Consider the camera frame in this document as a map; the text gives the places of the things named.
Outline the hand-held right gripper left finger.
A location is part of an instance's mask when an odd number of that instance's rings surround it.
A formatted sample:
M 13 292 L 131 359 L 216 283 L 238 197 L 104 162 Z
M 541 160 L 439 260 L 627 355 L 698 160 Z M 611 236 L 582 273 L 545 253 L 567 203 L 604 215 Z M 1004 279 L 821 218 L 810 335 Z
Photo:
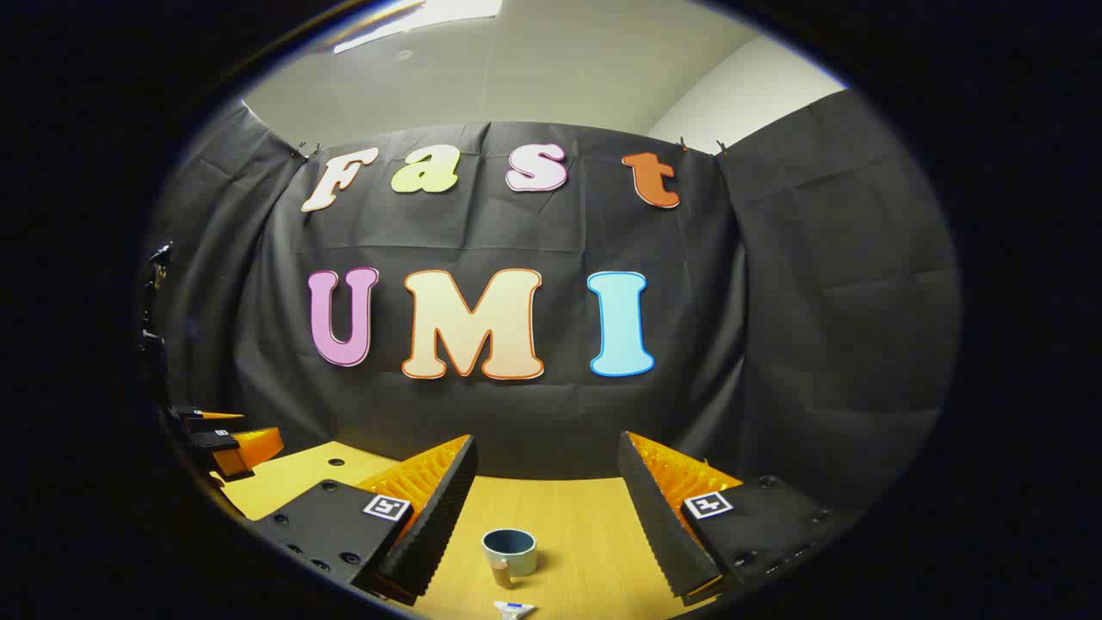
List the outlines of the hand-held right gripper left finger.
M 479 466 L 471 435 L 365 481 L 323 479 L 253 525 L 331 580 L 414 605 L 428 587 Z

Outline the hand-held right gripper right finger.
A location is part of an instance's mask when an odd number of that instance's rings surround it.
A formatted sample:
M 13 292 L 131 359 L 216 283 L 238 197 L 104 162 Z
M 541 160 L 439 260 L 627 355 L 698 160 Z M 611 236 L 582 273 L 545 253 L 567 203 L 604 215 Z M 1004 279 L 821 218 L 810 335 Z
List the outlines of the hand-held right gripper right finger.
M 629 431 L 617 461 L 672 595 L 739 603 L 842 536 L 858 511 L 833 509 L 775 475 L 741 481 Z

